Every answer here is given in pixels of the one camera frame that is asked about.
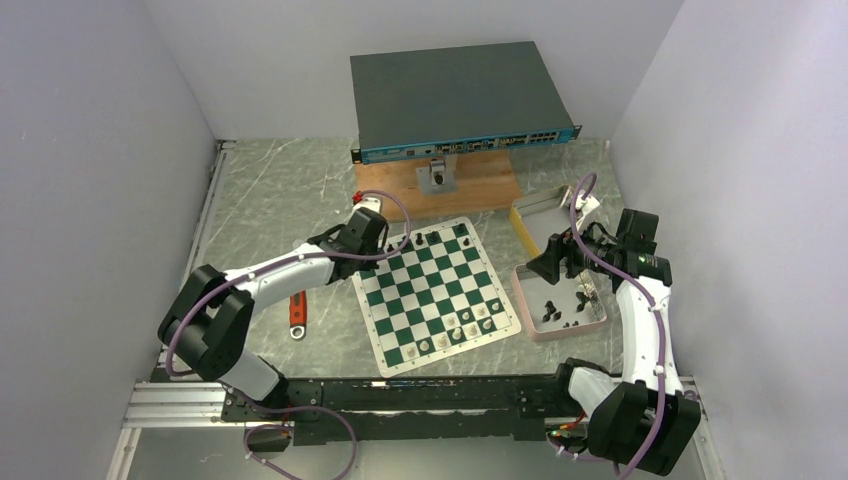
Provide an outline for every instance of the chessboard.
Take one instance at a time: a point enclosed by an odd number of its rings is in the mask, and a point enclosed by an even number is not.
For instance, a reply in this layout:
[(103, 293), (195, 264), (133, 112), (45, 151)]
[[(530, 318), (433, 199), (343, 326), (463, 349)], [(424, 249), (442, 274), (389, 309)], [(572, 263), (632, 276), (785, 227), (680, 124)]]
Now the chessboard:
[[(388, 240), (397, 248), (404, 236)], [(468, 218), (412, 232), (400, 255), (353, 277), (377, 367), (408, 372), (521, 331)]]

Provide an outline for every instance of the wooden board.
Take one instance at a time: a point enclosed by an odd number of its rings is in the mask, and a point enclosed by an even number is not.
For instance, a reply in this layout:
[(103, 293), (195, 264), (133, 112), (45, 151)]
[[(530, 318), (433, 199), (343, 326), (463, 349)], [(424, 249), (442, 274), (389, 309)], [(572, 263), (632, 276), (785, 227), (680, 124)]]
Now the wooden board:
[[(422, 195), (415, 169), (429, 165), (429, 159), (355, 165), (359, 190), (384, 190), (403, 202), (412, 218), (462, 215), (490, 210), (506, 210), (521, 197), (508, 151), (459, 155), (456, 160), (457, 191)], [(383, 202), (382, 215), (390, 222), (403, 220), (391, 201)]]

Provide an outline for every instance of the marble surface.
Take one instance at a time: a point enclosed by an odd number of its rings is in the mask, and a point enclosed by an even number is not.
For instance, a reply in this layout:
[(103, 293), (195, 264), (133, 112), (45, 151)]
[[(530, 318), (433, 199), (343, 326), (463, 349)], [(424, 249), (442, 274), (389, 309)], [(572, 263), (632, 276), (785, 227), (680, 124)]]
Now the marble surface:
[[(227, 166), (203, 261), (222, 270), (256, 264), (287, 253), (306, 238), (342, 222), (356, 190), (349, 153), (355, 142), (352, 138), (239, 141)], [(595, 194), (602, 202), (597, 220), (609, 229), (618, 225), (623, 203), (605, 142), (586, 139), (516, 149), (511, 161), (525, 194), (574, 184), (585, 173), (597, 172)], [(468, 217), (514, 304), (510, 276), (528, 255), (507, 213), (482, 212)], [(447, 219), (414, 221), (413, 228)], [(392, 224), (390, 234), (401, 233), (402, 227)], [(544, 343), (531, 342), (522, 331), (406, 375), (552, 373), (568, 357), (621, 371), (619, 311), (609, 280), (594, 278), (609, 315), (602, 328)], [(288, 302), (283, 301), (253, 319), (247, 347), (290, 378), (379, 376), (352, 282), (310, 290), (307, 299), (305, 339), (296, 342), (289, 336)]]

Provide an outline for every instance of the purple cable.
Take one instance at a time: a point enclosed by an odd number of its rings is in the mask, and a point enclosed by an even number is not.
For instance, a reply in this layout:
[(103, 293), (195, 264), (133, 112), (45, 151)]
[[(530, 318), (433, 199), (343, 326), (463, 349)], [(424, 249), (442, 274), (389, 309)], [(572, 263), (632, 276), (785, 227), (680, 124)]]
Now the purple cable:
[(186, 375), (191, 375), (194, 373), (193, 370), (183, 370), (178, 372), (174, 370), (174, 353), (176, 352), (177, 344), (180, 343), (180, 338), (183, 335), (188, 324), (194, 319), (195, 315), (198, 314), (201, 310), (203, 310), (209, 302), (215, 298), (219, 293), (227, 290), (230, 287), (238, 285), (245, 280), (247, 280), (251, 275), (262, 275), (272, 270), (276, 270), (280, 267), (284, 267), (293, 262), (299, 262), (302, 260), (307, 260), (311, 258), (348, 258), (351, 260), (366, 260), (366, 261), (380, 261), (385, 260), (389, 257), (393, 257), (395, 255), (400, 255), (401, 251), (404, 247), (406, 247), (407, 243), (409, 243), (409, 236), (412, 234), (412, 222), (409, 219), (409, 212), (406, 211), (406, 207), (397, 199), (394, 195), (388, 192), (384, 192), (381, 190), (365, 190), (362, 193), (362, 196), (366, 195), (379, 195), (382, 197), (386, 197), (389, 200), (395, 202), (400, 208), (400, 211), (403, 213), (404, 219), (406, 221), (406, 236), (403, 239), (403, 242), (398, 246), (397, 249), (388, 253), (381, 253), (378, 255), (356, 255), (353, 253), (339, 253), (339, 252), (316, 252), (316, 253), (306, 253), (304, 255), (292, 255), (290, 257), (281, 258), (276, 262), (269, 263), (263, 267), (257, 268), (253, 272), (245, 273), (244, 275), (240, 275), (232, 280), (228, 280), (218, 287), (212, 289), (211, 292), (207, 293), (203, 296), (193, 307), (188, 311), (185, 317), (180, 321), (179, 326), (177, 326), (177, 330), (174, 332), (174, 336), (171, 337), (171, 341), (168, 343), (168, 350), (165, 352), (165, 371), (168, 372), (168, 375), (171, 377), (184, 377)]
[[(259, 405), (258, 403), (256, 403), (252, 398), (245, 395), (244, 392), (242, 392), (241, 390), (233, 388), (233, 392), (241, 395), (241, 397), (244, 398), (245, 401), (251, 407), (253, 407), (254, 410), (257, 410), (257, 411), (260, 411), (260, 412), (275, 413), (275, 414), (286, 414), (286, 413), (295, 413), (295, 412), (320, 412), (320, 413), (326, 413), (327, 415), (330, 415), (330, 416), (334, 417), (335, 419), (337, 419), (338, 421), (340, 421), (342, 423), (342, 425), (344, 425), (345, 429), (347, 430), (347, 433), (350, 434), (351, 452), (350, 452), (350, 460), (348, 460), (347, 465), (345, 465), (344, 470), (342, 470), (341, 473), (339, 473), (338, 475), (333, 477), (333, 480), (341, 480), (342, 478), (345, 477), (345, 475), (350, 473), (350, 469), (353, 468), (353, 463), (356, 461), (356, 435), (353, 433), (353, 427), (350, 425), (350, 423), (347, 420), (345, 420), (344, 417), (342, 417), (338, 413), (336, 413), (336, 412), (334, 412), (334, 411), (332, 411), (328, 408), (318, 407), (318, 406), (289, 407), (289, 408), (263, 407), (263, 406)], [(259, 456), (257, 456), (255, 453), (253, 453), (253, 451), (250, 450), (250, 446), (248, 445), (248, 442), (250, 441), (251, 435), (253, 435), (254, 433), (261, 431), (261, 430), (289, 431), (289, 428), (284, 426), (284, 425), (274, 425), (274, 424), (270, 424), (270, 423), (266, 423), (266, 424), (259, 425), (259, 426), (251, 428), (250, 430), (247, 431), (247, 433), (244, 434), (244, 450), (247, 452), (247, 456), (256, 460), (257, 462), (261, 463), (262, 465), (270, 468), (271, 470), (279, 473), (280, 475), (282, 475), (286, 478), (289, 478), (290, 480), (302, 480), (300, 477), (296, 477), (296, 476), (292, 475), (291, 473), (283, 470), (277, 464), (269, 462), (269, 461), (265, 460), (264, 458), (259, 458)]]
[[(595, 172), (590, 172), (586, 176), (584, 176), (580, 183), (577, 184), (577, 188), (575, 188), (574, 198), (577, 198), (577, 195), (580, 193), (580, 190), (583, 190), (583, 185), (587, 180), (591, 179), (592, 183), (589, 185), (589, 188), (583, 193), (583, 199), (589, 196), (589, 193), (592, 192), (592, 189), (595, 187), (595, 182), (598, 179), (598, 174)], [(571, 225), (577, 225), (577, 202), (571, 202), (571, 208), (569, 209), (569, 217), (571, 220)], [(650, 308), (654, 308), (657, 302), (654, 300), (654, 297), (648, 292), (641, 283), (639, 283), (635, 278), (629, 275), (627, 272), (619, 270), (609, 263), (601, 260), (597, 255), (592, 253), (586, 247), (586, 244), (583, 243), (583, 239), (580, 238), (580, 235), (577, 234), (576, 229), (573, 231), (572, 237), (577, 242), (577, 245), (580, 247), (580, 250), (586, 254), (593, 262), (598, 265), (606, 268), (610, 272), (618, 275), (623, 278), (625, 281), (630, 282), (637, 290), (639, 290), (642, 295), (645, 296), (645, 299), (648, 301), (648, 305)], [(665, 325), (663, 324), (662, 314), (659, 310), (654, 310), (654, 317), (657, 320), (657, 330), (659, 331), (660, 336), (660, 351), (657, 355), (657, 365), (662, 367), (665, 365)], [(648, 453), (648, 450), (651, 448), (651, 445), (654, 443), (654, 440), (657, 438), (657, 434), (659, 434), (660, 426), (662, 426), (663, 414), (665, 413), (665, 373), (660, 373), (657, 375), (657, 416), (654, 419), (653, 425), (651, 425), (651, 430), (648, 432), (648, 436), (645, 437), (645, 441), (642, 442), (642, 445), (639, 447), (639, 450), (633, 455), (633, 458), (630, 459), (630, 462), (625, 467), (624, 472), (619, 472), (619, 467), (617, 463), (613, 463), (613, 467), (615, 469), (615, 474), (618, 475), (620, 480), (627, 478), (633, 470), (636, 469), (636, 466), (639, 465), (639, 462), (642, 461), (642, 458), (645, 457), (645, 454)]]

